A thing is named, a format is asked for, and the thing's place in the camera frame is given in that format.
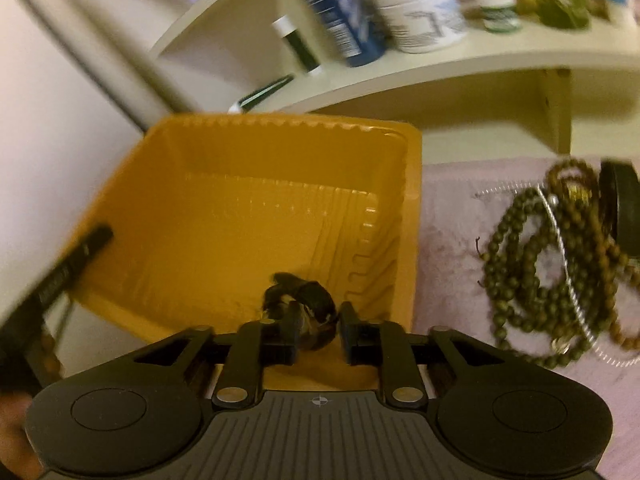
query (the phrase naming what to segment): wooden beads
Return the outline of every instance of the wooden beads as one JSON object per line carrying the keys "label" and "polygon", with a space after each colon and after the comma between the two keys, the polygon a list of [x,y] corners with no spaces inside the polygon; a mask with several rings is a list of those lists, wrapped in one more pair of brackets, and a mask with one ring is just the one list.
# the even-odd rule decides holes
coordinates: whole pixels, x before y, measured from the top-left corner
{"label": "wooden beads", "polygon": [[[573,172],[562,176],[561,174],[566,170],[573,170]],[[600,285],[604,295],[603,304],[605,309],[610,312],[613,320],[609,326],[609,335],[612,341],[627,351],[639,350],[640,333],[636,336],[625,335],[620,323],[617,321],[618,313],[615,300],[617,285],[614,282],[614,273],[616,269],[621,269],[623,272],[619,274],[626,277],[629,285],[636,288],[640,293],[640,269],[629,264],[628,255],[623,253],[619,245],[613,240],[608,239],[607,234],[604,232],[598,211],[600,191],[596,172],[584,160],[568,158],[554,165],[547,172],[546,181],[549,188],[556,193],[560,202],[564,204],[564,210],[567,212],[571,222],[578,226],[584,222],[589,227],[593,237],[597,266],[600,269]],[[582,186],[586,192],[591,193],[591,198],[586,207],[586,222],[571,199],[570,186]],[[561,228],[568,229],[567,221],[561,223]]]}

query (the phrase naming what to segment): printed label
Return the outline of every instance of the printed label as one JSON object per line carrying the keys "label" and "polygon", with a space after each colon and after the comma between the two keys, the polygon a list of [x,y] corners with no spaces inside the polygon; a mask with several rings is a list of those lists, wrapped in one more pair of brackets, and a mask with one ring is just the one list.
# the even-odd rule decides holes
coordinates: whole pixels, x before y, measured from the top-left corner
{"label": "printed label", "polygon": [[364,26],[366,20],[362,16],[360,0],[337,0],[337,2],[351,29],[358,33],[361,42],[366,42],[369,36],[369,27]]}
{"label": "printed label", "polygon": [[455,0],[436,6],[421,2],[388,11],[388,22],[400,48],[420,48],[449,41],[466,30],[466,23]]}
{"label": "printed label", "polygon": [[[344,12],[342,6],[348,7],[350,5],[350,0],[335,1],[338,2],[342,12]],[[342,17],[337,12],[334,0],[306,0],[306,2],[312,6],[315,12],[320,16],[329,33],[333,35],[338,49],[344,57],[353,57],[362,53],[351,29],[344,23]],[[354,16],[359,16],[358,13],[348,14],[344,12],[344,14],[350,20],[356,19]],[[368,27],[365,28],[367,31],[366,33],[363,33],[363,36],[367,37]]]}
{"label": "printed label", "polygon": [[514,7],[492,8],[483,7],[484,26],[487,30],[495,32],[507,32],[520,27],[520,19]]}
{"label": "printed label", "polygon": [[353,34],[344,23],[329,27],[328,30],[334,35],[335,43],[344,57],[353,57],[361,53]]}
{"label": "printed label", "polygon": [[48,305],[60,293],[60,287],[69,277],[68,266],[62,267],[58,274],[55,274],[45,284],[44,288],[38,293],[38,301],[42,305]]}

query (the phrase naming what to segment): green label jar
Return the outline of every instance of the green label jar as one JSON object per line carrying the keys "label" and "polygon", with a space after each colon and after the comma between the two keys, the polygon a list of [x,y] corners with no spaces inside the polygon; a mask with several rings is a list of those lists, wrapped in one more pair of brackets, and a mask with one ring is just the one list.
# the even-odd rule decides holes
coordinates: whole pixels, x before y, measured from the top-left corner
{"label": "green label jar", "polygon": [[516,0],[476,0],[482,10],[482,22],[489,32],[513,32],[520,28]]}

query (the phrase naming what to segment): silver chain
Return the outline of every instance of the silver chain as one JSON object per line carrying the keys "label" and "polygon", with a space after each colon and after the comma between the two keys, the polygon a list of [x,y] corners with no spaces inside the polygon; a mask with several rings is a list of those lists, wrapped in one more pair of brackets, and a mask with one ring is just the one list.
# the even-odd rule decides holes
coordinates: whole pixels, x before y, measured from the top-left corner
{"label": "silver chain", "polygon": [[485,189],[484,191],[479,191],[474,194],[474,198],[482,198],[483,196],[495,195],[498,193],[507,193],[507,192],[518,193],[520,191],[524,191],[529,187],[536,187],[539,184],[540,182],[537,180],[536,181],[514,180],[512,182],[506,182],[502,186],[490,187],[488,189]]}
{"label": "silver chain", "polygon": [[560,255],[562,256],[562,266],[564,267],[564,274],[566,276],[566,286],[569,289],[569,298],[571,299],[571,304],[572,304],[572,307],[574,308],[575,317],[578,320],[580,329],[582,330],[582,333],[584,334],[585,338],[591,345],[591,349],[600,359],[602,359],[604,362],[606,362],[606,364],[611,366],[615,366],[618,368],[620,367],[626,368],[626,367],[638,364],[640,362],[640,354],[638,354],[633,359],[620,360],[620,359],[610,357],[609,355],[607,355],[606,352],[604,352],[599,346],[596,345],[598,338],[593,334],[593,332],[589,328],[589,325],[587,325],[587,322],[584,319],[584,311],[580,307],[580,304],[578,304],[578,296],[575,293],[574,284],[572,282],[571,277],[569,276],[569,263],[567,261],[566,251],[564,250],[564,243],[562,242],[560,228],[558,227],[556,216],[554,215],[553,210],[551,209],[551,206],[549,205],[549,202],[547,201],[545,194],[542,191],[542,186],[540,186],[540,184],[536,185],[536,190],[538,192],[538,195],[540,196],[540,200],[542,200],[542,203],[545,206],[546,214],[549,216],[549,221],[551,222],[551,225],[553,226],[553,229],[556,233],[556,237],[558,239],[558,249],[560,251]]}

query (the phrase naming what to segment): silver screw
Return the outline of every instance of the silver screw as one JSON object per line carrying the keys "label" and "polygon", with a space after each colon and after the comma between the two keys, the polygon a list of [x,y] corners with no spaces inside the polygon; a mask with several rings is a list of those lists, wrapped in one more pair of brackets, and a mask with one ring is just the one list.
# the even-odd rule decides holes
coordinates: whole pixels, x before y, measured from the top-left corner
{"label": "silver screw", "polygon": [[424,394],[418,389],[412,386],[403,386],[402,388],[396,388],[392,393],[395,400],[399,402],[418,402],[424,397]]}
{"label": "silver screw", "polygon": [[236,388],[230,386],[228,388],[222,388],[216,397],[222,402],[241,402],[245,400],[249,394],[244,388]]}

